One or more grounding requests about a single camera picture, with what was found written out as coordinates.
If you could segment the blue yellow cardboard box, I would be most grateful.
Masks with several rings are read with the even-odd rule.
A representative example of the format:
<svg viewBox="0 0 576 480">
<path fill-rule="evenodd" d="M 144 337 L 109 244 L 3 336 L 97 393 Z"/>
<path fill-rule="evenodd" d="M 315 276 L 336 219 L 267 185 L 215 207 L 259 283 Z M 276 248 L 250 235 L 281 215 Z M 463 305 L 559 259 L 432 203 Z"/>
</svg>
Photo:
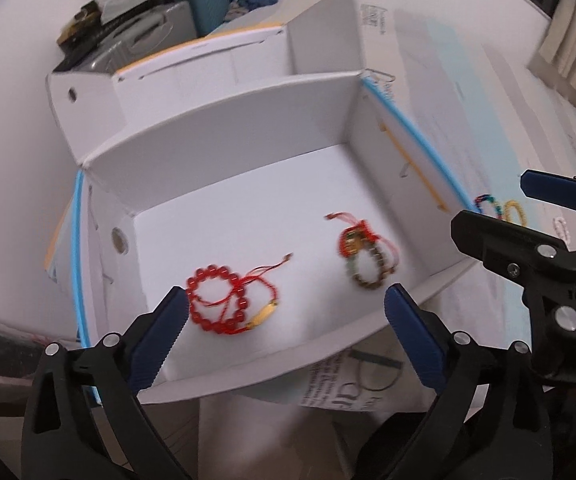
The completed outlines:
<svg viewBox="0 0 576 480">
<path fill-rule="evenodd" d="M 282 0 L 112 75 L 46 84 L 80 168 L 71 271 L 86 344 L 198 270 L 268 267 L 238 307 L 245 333 L 188 324 L 145 403 L 260 384 L 382 330 L 384 293 L 340 255 L 343 214 L 388 240 L 418 301 L 471 266 L 450 237 L 466 192 L 370 79 L 356 0 Z"/>
</svg>

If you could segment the grey suitcase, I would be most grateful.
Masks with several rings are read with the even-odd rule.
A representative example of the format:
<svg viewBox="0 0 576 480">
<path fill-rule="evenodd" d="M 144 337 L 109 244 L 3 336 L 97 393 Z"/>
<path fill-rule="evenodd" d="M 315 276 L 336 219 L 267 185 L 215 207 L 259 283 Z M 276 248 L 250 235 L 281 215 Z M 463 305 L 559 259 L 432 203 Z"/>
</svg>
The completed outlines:
<svg viewBox="0 0 576 480">
<path fill-rule="evenodd" d="M 196 38 L 189 3 L 162 4 L 121 24 L 93 47 L 69 54 L 54 72 L 112 75 L 142 58 Z"/>
</svg>

